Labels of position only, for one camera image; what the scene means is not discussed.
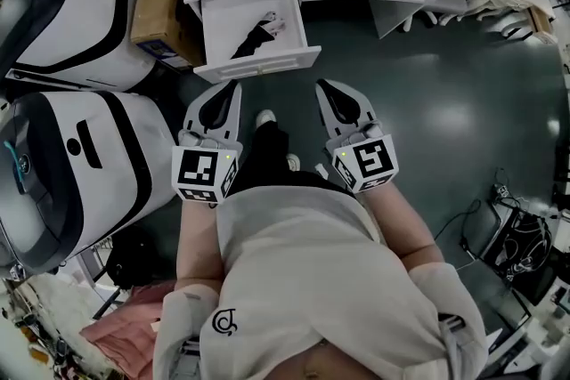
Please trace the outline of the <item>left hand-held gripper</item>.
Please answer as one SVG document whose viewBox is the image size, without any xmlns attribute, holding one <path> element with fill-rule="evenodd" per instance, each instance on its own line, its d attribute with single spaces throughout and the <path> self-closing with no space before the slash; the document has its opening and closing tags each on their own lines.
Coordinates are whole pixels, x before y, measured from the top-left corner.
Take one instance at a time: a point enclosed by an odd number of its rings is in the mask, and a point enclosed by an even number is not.
<svg viewBox="0 0 570 380">
<path fill-rule="evenodd" d="M 172 148 L 171 185 L 182 201 L 221 204 L 239 170 L 242 89 L 237 80 L 211 86 L 188 107 Z M 200 134 L 222 134 L 224 140 Z"/>
</svg>

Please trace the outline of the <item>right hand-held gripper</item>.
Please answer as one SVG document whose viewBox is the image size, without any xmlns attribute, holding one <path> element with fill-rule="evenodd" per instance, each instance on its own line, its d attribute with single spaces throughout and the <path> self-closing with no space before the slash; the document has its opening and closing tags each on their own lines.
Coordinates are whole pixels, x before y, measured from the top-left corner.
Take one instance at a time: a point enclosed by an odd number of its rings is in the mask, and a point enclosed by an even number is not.
<svg viewBox="0 0 570 380">
<path fill-rule="evenodd" d="M 330 137 L 325 148 L 346 187 L 357 194 L 392 181 L 398 174 L 392 135 L 382 132 L 369 99 L 352 86 L 326 79 L 317 81 L 315 94 Z M 364 122 L 369 123 L 344 133 Z"/>
</svg>

